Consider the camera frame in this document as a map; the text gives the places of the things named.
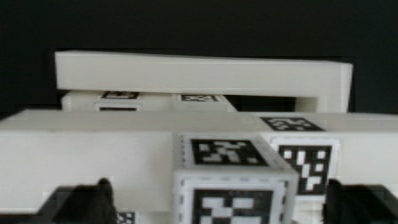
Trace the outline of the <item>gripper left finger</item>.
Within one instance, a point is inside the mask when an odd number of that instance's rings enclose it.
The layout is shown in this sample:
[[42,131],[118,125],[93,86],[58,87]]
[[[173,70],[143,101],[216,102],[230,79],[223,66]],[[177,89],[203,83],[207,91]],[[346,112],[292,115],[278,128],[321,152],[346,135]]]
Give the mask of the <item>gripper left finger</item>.
[[95,185],[61,186],[24,224],[118,224],[109,179]]

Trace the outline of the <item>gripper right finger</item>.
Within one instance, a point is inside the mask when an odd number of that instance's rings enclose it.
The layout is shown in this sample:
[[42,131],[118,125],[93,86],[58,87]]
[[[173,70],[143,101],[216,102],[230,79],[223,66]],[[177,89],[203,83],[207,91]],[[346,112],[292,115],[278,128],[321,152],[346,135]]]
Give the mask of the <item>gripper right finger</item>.
[[385,185],[330,180],[324,224],[398,224],[398,197]]

